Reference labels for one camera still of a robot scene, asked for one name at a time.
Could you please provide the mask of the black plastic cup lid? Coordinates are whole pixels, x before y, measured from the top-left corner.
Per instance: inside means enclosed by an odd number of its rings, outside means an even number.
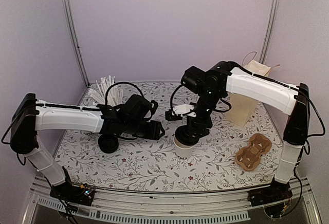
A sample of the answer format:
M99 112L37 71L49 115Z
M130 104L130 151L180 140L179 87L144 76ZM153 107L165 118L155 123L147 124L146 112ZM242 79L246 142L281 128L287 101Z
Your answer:
M175 131L176 140L186 146L193 146L197 144L200 138L204 136L205 134L203 132L188 128L186 125L179 126Z

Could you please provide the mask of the white paper coffee cup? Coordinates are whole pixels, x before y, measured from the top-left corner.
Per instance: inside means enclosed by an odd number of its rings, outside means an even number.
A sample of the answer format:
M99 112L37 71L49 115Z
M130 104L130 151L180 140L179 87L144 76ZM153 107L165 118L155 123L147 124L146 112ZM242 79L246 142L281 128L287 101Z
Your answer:
M176 137L174 137L173 141L175 145L176 155L178 156L178 158L185 160L191 157L194 145L184 145L180 143Z

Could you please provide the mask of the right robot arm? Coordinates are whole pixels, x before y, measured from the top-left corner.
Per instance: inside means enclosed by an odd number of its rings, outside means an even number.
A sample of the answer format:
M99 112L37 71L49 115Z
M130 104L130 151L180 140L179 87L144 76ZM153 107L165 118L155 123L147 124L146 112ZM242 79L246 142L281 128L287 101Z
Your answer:
M283 150L278 168L266 189L269 201L277 201L286 192L286 186L301 158L302 149L311 135L308 133L310 109L315 108L309 98L308 86L285 84L253 73L236 62L218 62L208 71L195 66L188 68L180 85L197 94L195 105L179 105L166 112L166 119L180 120L187 116L187 124L176 129L174 141L187 148L209 135L210 115L218 101L229 93L243 95L268 104L288 115L283 134Z

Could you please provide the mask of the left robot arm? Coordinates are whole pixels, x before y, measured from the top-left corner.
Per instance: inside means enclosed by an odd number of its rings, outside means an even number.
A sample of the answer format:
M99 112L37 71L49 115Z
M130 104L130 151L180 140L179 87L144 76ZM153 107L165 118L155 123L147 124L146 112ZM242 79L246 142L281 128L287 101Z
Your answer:
M48 150L38 141L42 130L82 130L99 133L99 145L105 153L115 152L122 134L128 140L137 138L159 140L165 130L161 122L152 120L158 103L148 101L142 92L131 95L123 104L112 106L109 103L111 90L117 83L109 86L104 94L104 104L97 106L74 106L47 103L37 100L34 93L28 93L14 113L5 135L10 140L1 139L19 156L41 172L54 190L65 200L73 200L76 192L87 194L86 186L73 186L65 170L54 160Z

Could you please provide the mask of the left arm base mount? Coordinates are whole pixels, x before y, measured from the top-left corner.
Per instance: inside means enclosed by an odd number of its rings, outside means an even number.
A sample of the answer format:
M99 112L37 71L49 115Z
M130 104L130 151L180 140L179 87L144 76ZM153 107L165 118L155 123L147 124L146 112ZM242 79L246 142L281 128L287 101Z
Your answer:
M50 196L62 201L91 206L94 200L95 188L83 183L79 186L73 185L69 176L65 176L62 184L54 186L51 184Z

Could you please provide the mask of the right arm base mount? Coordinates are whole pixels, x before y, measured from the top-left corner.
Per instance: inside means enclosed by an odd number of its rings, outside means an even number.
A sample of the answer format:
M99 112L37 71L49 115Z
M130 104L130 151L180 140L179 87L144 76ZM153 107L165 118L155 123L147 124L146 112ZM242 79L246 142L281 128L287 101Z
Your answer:
M292 196L289 183L279 183L273 179L267 187L248 191L247 200L255 207L288 199Z

